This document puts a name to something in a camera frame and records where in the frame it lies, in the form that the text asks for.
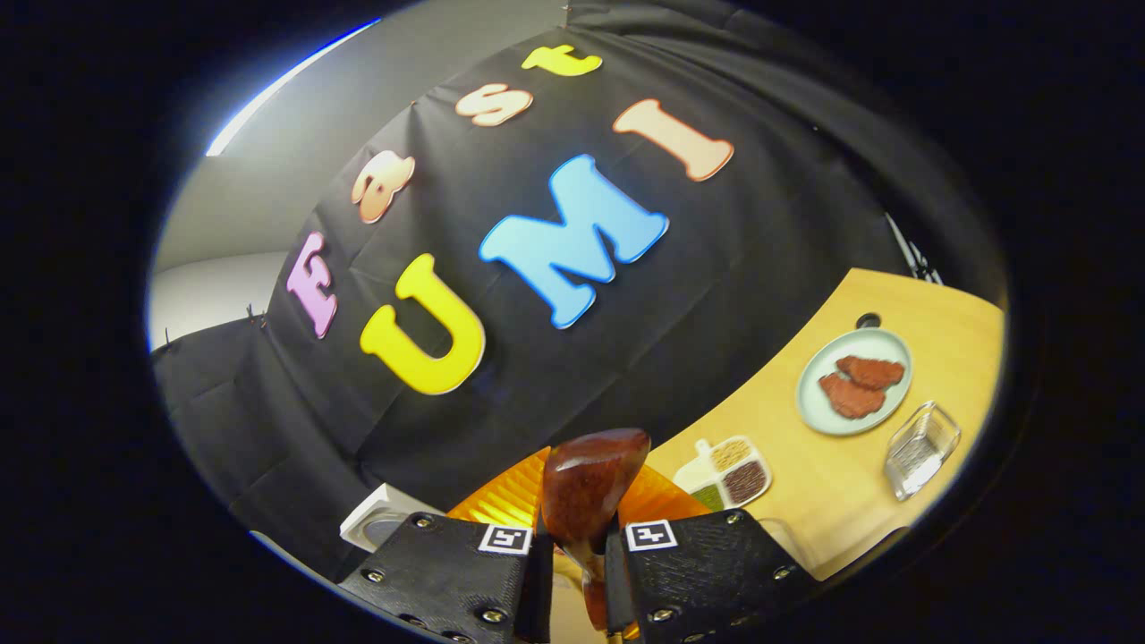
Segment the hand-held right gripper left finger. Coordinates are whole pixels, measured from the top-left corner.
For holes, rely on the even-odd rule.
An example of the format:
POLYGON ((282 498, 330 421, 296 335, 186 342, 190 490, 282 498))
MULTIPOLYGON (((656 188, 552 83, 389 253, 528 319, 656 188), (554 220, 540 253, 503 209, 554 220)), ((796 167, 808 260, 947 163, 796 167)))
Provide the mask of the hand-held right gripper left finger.
POLYGON ((547 456, 523 458, 447 516, 410 515, 341 589, 439 639, 548 643, 555 543, 539 509, 547 456))

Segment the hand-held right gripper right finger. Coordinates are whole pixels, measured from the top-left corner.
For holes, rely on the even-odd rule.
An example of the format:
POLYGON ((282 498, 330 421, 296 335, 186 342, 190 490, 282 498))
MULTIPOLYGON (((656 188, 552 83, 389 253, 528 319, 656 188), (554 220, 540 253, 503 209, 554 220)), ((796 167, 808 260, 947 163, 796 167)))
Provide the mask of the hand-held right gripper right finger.
POLYGON ((645 466, 606 534, 614 643, 768 643, 819 583, 742 509, 710 511, 645 466))

